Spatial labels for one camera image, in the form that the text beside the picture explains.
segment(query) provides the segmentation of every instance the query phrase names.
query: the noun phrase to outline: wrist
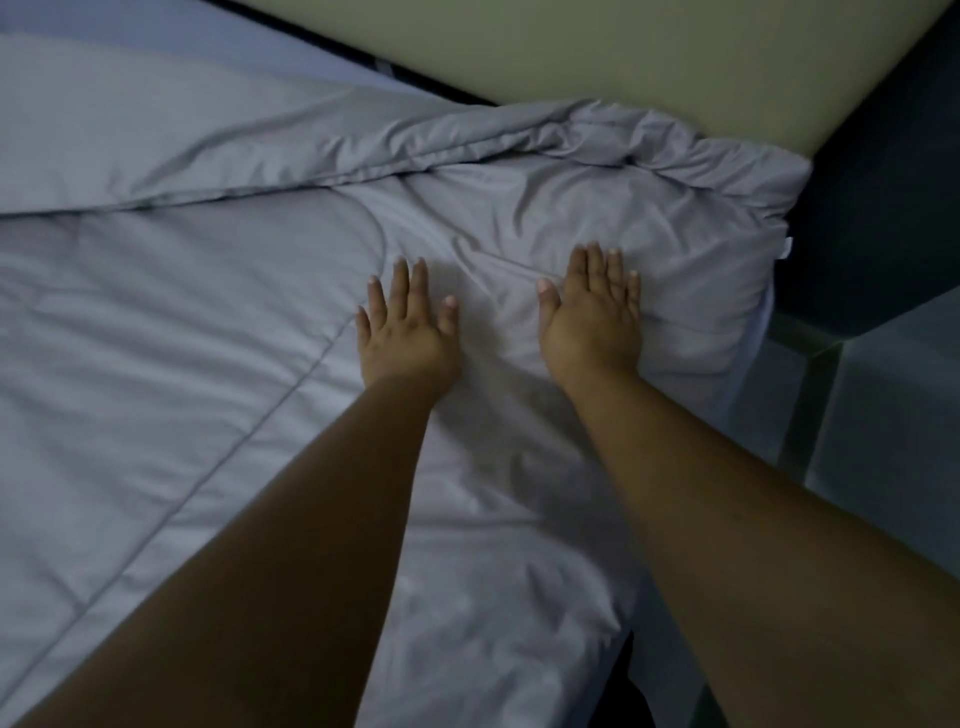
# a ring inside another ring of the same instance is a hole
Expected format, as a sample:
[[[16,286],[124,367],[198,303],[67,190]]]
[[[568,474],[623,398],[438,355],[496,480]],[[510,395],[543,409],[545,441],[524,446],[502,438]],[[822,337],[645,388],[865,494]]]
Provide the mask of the wrist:
[[[636,370],[603,369],[577,376],[565,383],[562,389],[582,415],[585,408],[603,399],[610,390],[621,386],[636,387],[641,381]]]
[[[382,376],[367,386],[367,391],[382,390],[402,392],[407,400],[422,404],[427,409],[440,401],[446,389],[435,376],[428,373],[404,373]]]

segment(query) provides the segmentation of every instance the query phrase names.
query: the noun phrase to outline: bedsheet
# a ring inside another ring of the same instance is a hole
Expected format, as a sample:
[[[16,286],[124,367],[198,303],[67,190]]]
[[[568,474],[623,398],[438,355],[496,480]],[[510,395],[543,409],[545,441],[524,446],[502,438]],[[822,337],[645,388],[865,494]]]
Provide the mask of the bedsheet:
[[[397,254],[463,300],[468,366],[361,724],[561,720],[636,561],[545,378],[533,281],[615,240],[646,282],[641,371],[708,416],[806,161],[597,102],[465,108],[24,36],[0,65],[0,723],[356,396],[352,314]]]

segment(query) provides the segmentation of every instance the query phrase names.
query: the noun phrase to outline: stitched seam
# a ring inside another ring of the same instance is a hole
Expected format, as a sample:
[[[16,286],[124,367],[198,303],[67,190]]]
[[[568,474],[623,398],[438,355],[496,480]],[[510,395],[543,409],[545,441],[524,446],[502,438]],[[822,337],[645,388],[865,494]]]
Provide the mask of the stitched seam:
[[[321,362],[329,353],[330,349],[333,348],[333,345],[340,339],[341,336],[343,336],[344,331],[347,330],[347,327],[350,325],[352,321],[353,319],[351,317],[351,318],[348,318],[343,323],[343,325],[340,327],[340,330],[338,330],[337,333],[330,339],[329,344],[326,345],[324,350],[321,352],[320,356],[317,357],[317,359],[313,362],[313,364],[311,364],[307,368],[306,372],[304,372],[304,374],[286,392],[283,393],[283,395],[276,401],[276,403],[270,409],[267,410],[267,412],[257,421],[257,423],[251,428],[251,430],[247,432],[247,434],[245,434],[243,437],[237,440],[237,442],[233,445],[233,447],[231,447],[226,452],[226,454],[224,454],[223,457],[221,457],[216,462],[216,464],[214,464],[213,467],[209,471],[207,471],[206,475],[202,476],[197,480],[196,483],[194,483],[194,485],[190,488],[190,490],[187,492],[186,496],[180,501],[180,503],[176,507],[171,509],[160,520],[157,526],[150,531],[147,537],[143,541],[141,541],[136,548],[133,549],[130,557],[124,562],[123,566],[119,570],[117,570],[117,572],[90,597],[90,599],[84,605],[83,610],[78,612],[76,615],[74,615],[74,617],[70,621],[68,621],[61,630],[57,632],[56,637],[54,637],[53,640],[47,643],[46,646],[44,646],[43,649],[40,650],[39,653],[37,653],[36,657],[34,657],[34,659],[30,661],[30,663],[23,670],[23,672],[21,672],[20,675],[17,676],[17,678],[11,682],[11,686],[2,695],[0,695],[0,709],[6,706],[11,696],[19,689],[19,687],[24,683],[27,677],[29,677],[30,673],[33,672],[34,669],[36,669],[36,667],[39,666],[47,658],[47,655],[50,654],[51,650],[53,650],[54,647],[56,647],[60,643],[60,641],[64,637],[66,637],[67,633],[71,629],[73,629],[74,626],[76,626],[81,619],[83,619],[86,616],[86,614],[90,610],[90,607],[96,604],[97,601],[99,601],[100,598],[103,597],[103,595],[106,594],[109,591],[109,589],[117,582],[117,580],[127,571],[127,569],[130,568],[131,564],[134,561],[136,561],[137,557],[143,552],[143,549],[150,544],[150,541],[152,541],[157,536],[157,534],[159,534],[159,532],[166,527],[167,523],[169,523],[170,520],[174,516],[176,516],[177,513],[179,513],[183,509],[183,507],[188,502],[190,502],[190,500],[197,493],[200,492],[200,489],[203,488],[205,483],[209,481],[209,479],[213,477],[229,461],[229,459],[251,439],[251,437],[260,429],[260,427],[262,427],[267,422],[267,420],[270,419],[270,416],[273,415],[274,412],[276,412],[282,404],[284,404],[288,399],[290,399],[290,396],[293,395],[294,392],[300,389],[300,386],[307,380],[308,377],[310,377],[311,374],[314,373],[314,371],[316,371],[317,367],[320,366]]]

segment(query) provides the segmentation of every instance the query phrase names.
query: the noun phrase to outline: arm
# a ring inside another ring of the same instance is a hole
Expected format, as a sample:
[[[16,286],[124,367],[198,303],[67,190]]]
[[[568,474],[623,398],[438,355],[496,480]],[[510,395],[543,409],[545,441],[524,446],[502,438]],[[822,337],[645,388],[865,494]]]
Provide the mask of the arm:
[[[459,374],[456,302],[421,260],[357,315],[367,391],[148,598],[21,728],[351,726],[396,576],[434,403]]]
[[[960,723],[960,585],[643,382],[621,267],[540,283],[541,348],[731,724]]]

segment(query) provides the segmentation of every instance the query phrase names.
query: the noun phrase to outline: gray comforter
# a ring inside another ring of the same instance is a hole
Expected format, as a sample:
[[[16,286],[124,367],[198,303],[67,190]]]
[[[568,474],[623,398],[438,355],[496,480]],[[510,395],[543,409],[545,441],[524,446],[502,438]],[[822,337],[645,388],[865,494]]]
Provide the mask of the gray comforter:
[[[599,102],[462,107],[25,36],[0,68],[0,724],[357,395],[353,313],[395,255],[462,300],[468,366],[360,724],[560,722],[641,566],[546,379],[534,281],[574,243],[622,247],[641,371],[709,417],[807,162]]]

